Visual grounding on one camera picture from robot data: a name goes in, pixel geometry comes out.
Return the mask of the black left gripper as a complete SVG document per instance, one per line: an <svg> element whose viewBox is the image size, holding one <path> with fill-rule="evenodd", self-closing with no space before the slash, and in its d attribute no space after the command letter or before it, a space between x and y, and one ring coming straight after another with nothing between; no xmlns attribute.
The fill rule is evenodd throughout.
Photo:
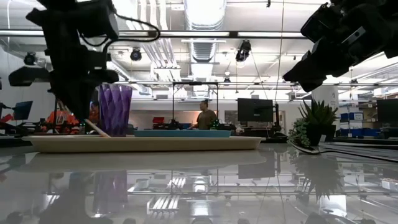
<svg viewBox="0 0 398 224"><path fill-rule="evenodd" d="M97 100L97 90L93 89L103 83L115 83L119 76L107 68L108 54L90 50L78 39L47 39L46 44L53 66L49 75L51 92L61 110L68 110L83 122L89 118L92 102ZM75 98L67 91L90 92Z"/></svg>

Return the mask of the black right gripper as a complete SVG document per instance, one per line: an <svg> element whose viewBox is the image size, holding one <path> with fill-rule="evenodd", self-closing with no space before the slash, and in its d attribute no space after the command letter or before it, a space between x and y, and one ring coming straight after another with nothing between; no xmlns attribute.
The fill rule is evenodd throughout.
<svg viewBox="0 0 398 224"><path fill-rule="evenodd" d="M389 42L389 24L383 18L335 18L332 30L316 41L292 69L283 75L310 92L327 75L341 76L350 67L379 53Z"/></svg>

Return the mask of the wooden utensil handle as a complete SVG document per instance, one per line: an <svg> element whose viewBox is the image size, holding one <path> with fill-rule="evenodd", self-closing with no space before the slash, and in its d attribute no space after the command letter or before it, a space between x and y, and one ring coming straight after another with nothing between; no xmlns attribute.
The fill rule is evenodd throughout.
<svg viewBox="0 0 398 224"><path fill-rule="evenodd" d="M85 119L85 123L88 124L91 128L93 128L101 137L104 138L110 138L108 134L106 134L104 131L102 131L97 125L92 123L89 119Z"/></svg>

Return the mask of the purple faceted plastic cup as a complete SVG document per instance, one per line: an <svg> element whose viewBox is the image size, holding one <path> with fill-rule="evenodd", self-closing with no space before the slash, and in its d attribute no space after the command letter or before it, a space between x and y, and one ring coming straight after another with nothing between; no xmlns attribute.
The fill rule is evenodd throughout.
<svg viewBox="0 0 398 224"><path fill-rule="evenodd" d="M120 84L99 86L100 127L109 136L126 136L131 97L130 86Z"/></svg>

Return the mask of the blue plate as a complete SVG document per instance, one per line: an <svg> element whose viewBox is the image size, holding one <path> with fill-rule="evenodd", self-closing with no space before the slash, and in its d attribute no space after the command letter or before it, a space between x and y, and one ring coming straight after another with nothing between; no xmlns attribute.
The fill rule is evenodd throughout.
<svg viewBox="0 0 398 224"><path fill-rule="evenodd" d="M135 137L160 138L228 138L231 131L225 130L136 130Z"/></svg>

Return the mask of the beige plastic tray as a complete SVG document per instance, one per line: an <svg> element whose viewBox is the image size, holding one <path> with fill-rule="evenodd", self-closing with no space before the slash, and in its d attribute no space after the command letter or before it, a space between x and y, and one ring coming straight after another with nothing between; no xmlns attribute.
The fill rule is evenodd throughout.
<svg viewBox="0 0 398 224"><path fill-rule="evenodd" d="M44 153L91 152L166 152L229 151L256 149L261 138L171 138L171 137L101 137L93 135L26 136L34 149Z"/></svg>

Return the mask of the person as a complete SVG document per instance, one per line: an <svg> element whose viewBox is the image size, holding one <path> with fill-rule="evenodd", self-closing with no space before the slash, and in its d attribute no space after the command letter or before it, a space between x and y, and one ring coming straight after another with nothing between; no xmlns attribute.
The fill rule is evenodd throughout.
<svg viewBox="0 0 398 224"><path fill-rule="evenodd" d="M100 104L98 101L92 101L90 104L89 120L94 124L98 124L100 120ZM57 102L57 110L51 112L41 130L47 132L53 128L61 134L80 134L83 132L79 120L60 100Z"/></svg>
<svg viewBox="0 0 398 224"><path fill-rule="evenodd" d="M216 113L208 108L208 100L201 101L200 110L201 112L197 117L197 123L193 124L188 129L209 130L212 122L217 119Z"/></svg>

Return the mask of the small tilted monitor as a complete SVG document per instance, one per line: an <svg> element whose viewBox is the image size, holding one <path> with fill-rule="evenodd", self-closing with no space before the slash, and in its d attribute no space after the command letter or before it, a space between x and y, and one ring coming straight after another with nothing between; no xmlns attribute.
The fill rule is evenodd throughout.
<svg viewBox="0 0 398 224"><path fill-rule="evenodd" d="M23 101L16 103L13 107L13 118L14 120L27 120L30 115L33 101Z"/></svg>

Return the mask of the potted succulent plant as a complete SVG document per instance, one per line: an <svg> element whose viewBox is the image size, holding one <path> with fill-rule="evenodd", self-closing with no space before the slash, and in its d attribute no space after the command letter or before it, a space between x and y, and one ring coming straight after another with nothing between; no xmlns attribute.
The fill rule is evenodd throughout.
<svg viewBox="0 0 398 224"><path fill-rule="evenodd" d="M288 140L303 147L318 146L322 136L333 139L335 136L338 108L333 108L324 101L305 101L298 108L301 118L297 119L289 131Z"/></svg>

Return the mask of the shelf with blue bins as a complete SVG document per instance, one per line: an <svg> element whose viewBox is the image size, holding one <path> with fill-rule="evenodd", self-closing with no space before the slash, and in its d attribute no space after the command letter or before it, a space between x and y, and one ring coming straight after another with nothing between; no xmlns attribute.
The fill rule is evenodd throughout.
<svg viewBox="0 0 398 224"><path fill-rule="evenodd" d="M340 114L340 136L351 138L376 137L381 125L375 116L364 112Z"/></svg>

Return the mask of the large black monitor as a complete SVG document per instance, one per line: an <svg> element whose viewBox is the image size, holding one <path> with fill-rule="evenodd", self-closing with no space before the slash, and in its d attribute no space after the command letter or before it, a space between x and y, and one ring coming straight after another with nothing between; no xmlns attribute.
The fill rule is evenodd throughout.
<svg viewBox="0 0 398 224"><path fill-rule="evenodd" d="M238 98L238 121L273 122L272 100Z"/></svg>
<svg viewBox="0 0 398 224"><path fill-rule="evenodd" d="M382 123L398 122L398 99L377 100L377 119Z"/></svg>

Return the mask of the silver ventilation duct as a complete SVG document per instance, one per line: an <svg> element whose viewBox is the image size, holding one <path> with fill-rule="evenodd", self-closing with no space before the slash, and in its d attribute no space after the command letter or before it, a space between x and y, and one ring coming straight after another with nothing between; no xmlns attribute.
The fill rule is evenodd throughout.
<svg viewBox="0 0 398 224"><path fill-rule="evenodd" d="M221 30L227 0L183 0L185 24L188 30ZM216 43L191 43L190 53L196 62L210 62Z"/></svg>

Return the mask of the background black rig frame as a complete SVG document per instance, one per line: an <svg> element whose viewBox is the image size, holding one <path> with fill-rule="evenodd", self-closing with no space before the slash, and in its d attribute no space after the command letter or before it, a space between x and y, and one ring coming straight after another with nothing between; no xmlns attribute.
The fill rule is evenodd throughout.
<svg viewBox="0 0 398 224"><path fill-rule="evenodd" d="M180 85L181 87L184 87L185 85L190 85L190 86L200 86L200 85L215 85L216 89L218 90L218 82L173 82L172 83L172 115L174 115L174 111L175 111L175 85ZM209 123L206 125L207 129L209 130L217 130L218 129L218 112L215 113L214 111L212 112L212 114L207 113L207 111L209 111L210 109L208 108L208 100L202 100L200 102L200 110L201 113L198 115L197 118L197 123L193 124L192 126L190 126L189 128L187 128L187 130L191 130L191 129L198 129L200 128L200 124L204 124L204 121L200 121L200 118L202 115L208 115L207 118L210 118Z"/></svg>

